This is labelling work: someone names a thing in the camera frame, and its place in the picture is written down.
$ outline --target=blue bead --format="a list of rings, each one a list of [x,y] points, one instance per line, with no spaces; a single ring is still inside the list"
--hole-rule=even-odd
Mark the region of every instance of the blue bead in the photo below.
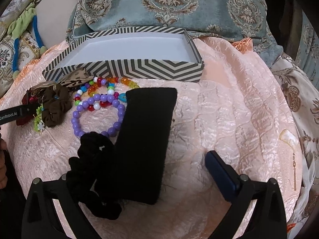
[[[121,129],[121,123],[119,121],[114,122],[113,127],[119,131]]]
[[[86,88],[85,86],[82,86],[82,87],[81,87],[81,91],[82,91],[82,92],[86,92],[86,91],[87,91],[87,88]]]
[[[75,134],[76,136],[78,136],[80,132],[81,132],[81,129],[80,129],[80,128],[77,128],[77,129],[74,130],[74,134]]]
[[[115,136],[116,136],[116,133],[117,133],[116,129],[113,128],[113,127],[110,127],[110,128],[107,130],[107,132],[108,132],[108,135],[109,135],[110,137],[115,137]]]
[[[119,99],[122,102],[127,102],[125,93],[121,93],[117,99]]]
[[[106,131],[102,131],[101,134],[105,137],[108,137],[108,133]]]

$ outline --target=colorful beaded bracelet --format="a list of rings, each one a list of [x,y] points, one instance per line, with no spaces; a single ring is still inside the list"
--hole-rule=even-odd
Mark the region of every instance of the colorful beaded bracelet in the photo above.
[[[77,91],[76,95],[74,96],[75,105],[78,106],[81,102],[81,96],[83,93],[88,92],[88,95],[90,97],[93,97],[95,94],[95,91],[102,86],[107,87],[107,94],[114,95],[116,98],[118,98],[122,102],[126,102],[125,93],[118,94],[114,91],[114,84],[115,83],[122,83],[127,86],[129,86],[132,89],[139,88],[138,84],[136,82],[131,81],[130,79],[123,77],[111,77],[103,79],[102,77],[94,77],[93,80],[83,85],[80,90]]]
[[[78,137],[81,137],[85,134],[83,130],[81,130],[81,125],[79,123],[80,118],[80,112],[83,112],[85,110],[94,111],[99,110],[101,107],[106,107],[112,105],[113,107],[117,108],[118,112],[117,115],[119,117],[118,121],[113,123],[113,126],[110,127],[107,131],[102,131],[101,134],[106,137],[115,137],[117,135],[117,132],[120,130],[121,123],[124,118],[125,114],[125,106],[120,103],[126,102],[125,93],[119,94],[114,91],[114,83],[123,83],[130,88],[139,88],[137,83],[129,80],[128,78],[108,78],[103,79],[101,77],[97,78],[95,77],[90,82],[86,83],[84,86],[81,87],[80,90],[77,91],[75,94],[75,105],[77,106],[77,110],[73,112],[72,116],[72,126],[74,129],[74,134]],[[98,87],[106,86],[107,87],[107,94],[99,94],[95,93],[96,89]],[[81,96],[84,92],[88,92],[90,97],[85,100],[81,101]]]

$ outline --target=black scrunchie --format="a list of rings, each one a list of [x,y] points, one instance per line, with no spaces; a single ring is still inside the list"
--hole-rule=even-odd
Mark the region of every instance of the black scrunchie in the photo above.
[[[55,127],[63,122],[63,116],[71,109],[68,88],[57,84],[48,87],[43,96],[42,121],[47,127]]]
[[[114,203],[117,199],[110,199],[102,204],[101,198],[90,189],[95,182],[98,171],[105,170],[107,163],[112,163],[114,145],[105,136],[96,132],[84,134],[81,137],[79,157],[71,157],[69,164],[71,171],[66,175],[70,194],[75,202],[86,204],[96,217],[115,220],[119,217],[122,208]]]

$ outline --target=teal damask pillow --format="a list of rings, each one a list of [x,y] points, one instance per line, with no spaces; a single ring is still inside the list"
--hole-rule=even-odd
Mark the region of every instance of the teal damask pillow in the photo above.
[[[302,14],[302,33],[296,63],[319,90],[319,38],[305,13]]]
[[[230,42],[251,37],[270,66],[282,53],[266,23],[265,0],[79,0],[67,40],[126,26],[185,28],[192,37],[215,36]]]

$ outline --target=peach satin fabric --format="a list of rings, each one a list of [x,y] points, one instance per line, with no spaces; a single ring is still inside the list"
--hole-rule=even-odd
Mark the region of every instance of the peach satin fabric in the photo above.
[[[140,87],[178,90],[161,194],[153,206],[122,202],[123,212],[115,221],[96,218],[81,205],[102,238],[208,238],[229,208],[204,166],[205,153],[213,149],[237,173],[259,181],[275,177],[287,220],[292,214],[301,185],[301,150],[280,86],[256,53],[242,54],[219,38],[194,42],[205,61],[200,83],[134,79]],[[41,71],[65,48],[65,43],[58,45],[15,83],[0,110],[19,105],[28,88],[44,81]],[[128,87],[117,89],[125,92]],[[77,155],[80,145],[70,124],[74,109],[62,125],[42,133],[33,131],[33,123],[1,127],[25,195],[35,177],[58,179],[70,169],[68,159]],[[81,123],[85,131],[102,131],[115,116],[112,108],[85,112]],[[57,209],[67,235],[74,238]],[[244,232],[252,211],[253,204],[235,237]]]

